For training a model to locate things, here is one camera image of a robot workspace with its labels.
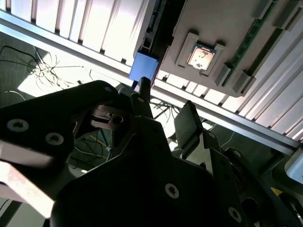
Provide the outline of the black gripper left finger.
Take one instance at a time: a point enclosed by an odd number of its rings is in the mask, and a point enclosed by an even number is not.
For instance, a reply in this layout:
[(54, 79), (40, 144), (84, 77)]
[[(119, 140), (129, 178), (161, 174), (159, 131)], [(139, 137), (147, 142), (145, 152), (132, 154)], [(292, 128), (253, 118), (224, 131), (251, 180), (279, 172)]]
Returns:
[(1, 108), (0, 182), (8, 189), (4, 196), (15, 194), (50, 218), (59, 193), (79, 178), (68, 167), (75, 140), (102, 128), (118, 133), (108, 161), (139, 151), (159, 176), (158, 183), (175, 182), (174, 157), (152, 116), (147, 92), (142, 88), (126, 96), (98, 80)]

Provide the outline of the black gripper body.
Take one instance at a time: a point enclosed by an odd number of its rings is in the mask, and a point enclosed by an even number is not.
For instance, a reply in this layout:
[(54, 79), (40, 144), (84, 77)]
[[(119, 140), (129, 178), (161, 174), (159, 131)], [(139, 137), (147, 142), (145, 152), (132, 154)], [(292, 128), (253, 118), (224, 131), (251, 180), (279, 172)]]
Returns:
[(237, 227), (240, 203), (224, 198), (215, 176), (178, 157), (177, 180), (157, 182), (146, 155), (116, 157), (68, 183), (56, 200), (53, 227)]

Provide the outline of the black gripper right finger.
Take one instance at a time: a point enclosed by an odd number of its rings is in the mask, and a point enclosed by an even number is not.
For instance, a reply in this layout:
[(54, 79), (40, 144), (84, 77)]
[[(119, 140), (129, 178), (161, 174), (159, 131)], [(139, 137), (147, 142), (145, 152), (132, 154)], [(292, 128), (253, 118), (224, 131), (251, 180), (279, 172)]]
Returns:
[(294, 213), (275, 195), (247, 159), (221, 149), (188, 101), (174, 120), (174, 151), (186, 194), (181, 223), (187, 227), (295, 227)]

